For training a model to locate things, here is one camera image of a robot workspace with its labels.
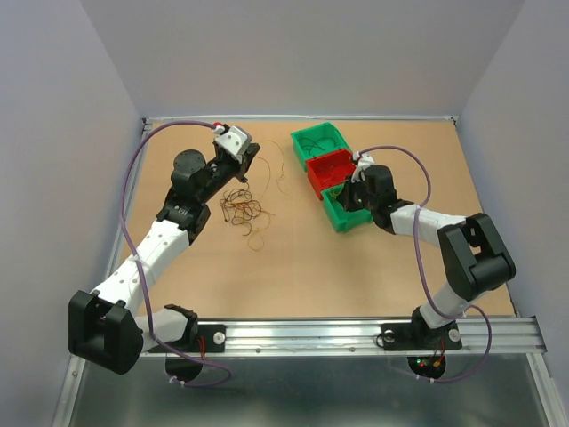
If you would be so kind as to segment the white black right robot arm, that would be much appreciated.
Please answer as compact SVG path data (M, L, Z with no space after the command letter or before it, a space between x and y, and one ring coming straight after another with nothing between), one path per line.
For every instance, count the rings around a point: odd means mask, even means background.
M429 347L480 296L516 276L516 264L489 215L437 213L403 200L397 196L392 173L385 165L358 167L344 181L337 200L344 211L365 209L380 229L413 238L427 301L414 310L403 331L392 332L396 343L408 340ZM425 284L420 242L441 252L446 282L436 294Z

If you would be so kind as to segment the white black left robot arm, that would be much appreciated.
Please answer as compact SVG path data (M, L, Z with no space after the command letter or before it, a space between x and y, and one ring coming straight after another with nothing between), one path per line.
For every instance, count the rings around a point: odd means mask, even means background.
M164 205L148 234L105 281L91 292L78 291L68 304L68 349L116 374L127 373L142 352L160 346L185 356L199 345L197 315L168 304L147 318L136 318L148 307L148 290L166 268L195 242L210 218L208 201L230 180L246 180L257 143L246 143L233 156L221 145L205 160L195 149L173 160L170 187Z

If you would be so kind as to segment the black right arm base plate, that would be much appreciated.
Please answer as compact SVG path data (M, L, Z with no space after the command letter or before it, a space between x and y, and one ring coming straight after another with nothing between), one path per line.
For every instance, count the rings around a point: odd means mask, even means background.
M411 322L389 322L381 325L378 338L379 345L386 351L434 351L460 350L461 338L453 340L450 332L456 323L438 329L427 326L414 326Z

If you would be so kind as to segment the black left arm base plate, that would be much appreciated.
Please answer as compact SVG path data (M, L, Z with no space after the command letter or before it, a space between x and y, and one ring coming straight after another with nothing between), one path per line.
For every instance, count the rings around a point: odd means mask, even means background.
M215 354L225 352L227 327L223 324L200 324L185 333L179 340L167 342L176 350L186 353Z

